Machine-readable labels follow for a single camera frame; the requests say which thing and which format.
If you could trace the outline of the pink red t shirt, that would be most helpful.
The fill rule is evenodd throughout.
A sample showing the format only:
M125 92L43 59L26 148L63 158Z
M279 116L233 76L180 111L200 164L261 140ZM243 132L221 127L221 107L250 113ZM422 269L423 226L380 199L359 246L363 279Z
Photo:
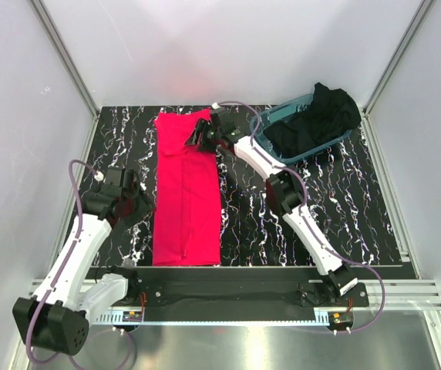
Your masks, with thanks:
M160 113L154 266L207 266L221 262L221 192L216 156L186 141L209 111Z

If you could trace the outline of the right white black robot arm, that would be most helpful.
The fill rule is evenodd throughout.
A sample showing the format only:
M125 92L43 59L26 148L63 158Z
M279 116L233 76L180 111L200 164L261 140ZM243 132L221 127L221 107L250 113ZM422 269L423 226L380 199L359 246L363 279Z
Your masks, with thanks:
M326 301L338 306L351 297L358 278L311 216L308 192L296 170L271 157L236 126L215 124L213 119L199 119L185 144L207 152L221 146L248 164L265 181L266 204L291 227L310 254L323 280Z

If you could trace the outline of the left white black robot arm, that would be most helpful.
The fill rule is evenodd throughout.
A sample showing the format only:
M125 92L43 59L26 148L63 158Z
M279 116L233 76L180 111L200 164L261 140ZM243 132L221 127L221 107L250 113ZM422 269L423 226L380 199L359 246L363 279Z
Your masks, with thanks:
M33 348L76 355L89 328L110 306L134 304L140 297L137 272L112 267L85 294L80 292L93 258L113 228L138 223L153 210L142 189L120 198L88 193L77 203L76 222L61 254L30 298L18 298L12 308L27 354Z

